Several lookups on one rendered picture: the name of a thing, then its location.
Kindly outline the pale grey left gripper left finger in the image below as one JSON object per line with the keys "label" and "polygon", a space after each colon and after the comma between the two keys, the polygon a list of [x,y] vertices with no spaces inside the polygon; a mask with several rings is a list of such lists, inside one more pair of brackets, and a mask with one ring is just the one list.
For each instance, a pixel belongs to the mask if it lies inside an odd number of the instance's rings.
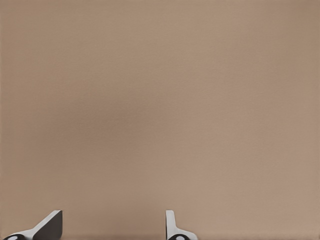
{"label": "pale grey left gripper left finger", "polygon": [[15,232],[3,240],[60,240],[63,234],[63,211],[54,210],[35,227]]}

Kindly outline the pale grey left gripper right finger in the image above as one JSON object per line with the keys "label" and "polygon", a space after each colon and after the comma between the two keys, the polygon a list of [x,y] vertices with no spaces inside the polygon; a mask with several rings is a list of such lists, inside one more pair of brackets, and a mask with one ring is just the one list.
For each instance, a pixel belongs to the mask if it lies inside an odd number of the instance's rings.
{"label": "pale grey left gripper right finger", "polygon": [[177,227],[173,210],[165,211],[166,240],[198,240],[195,233]]}

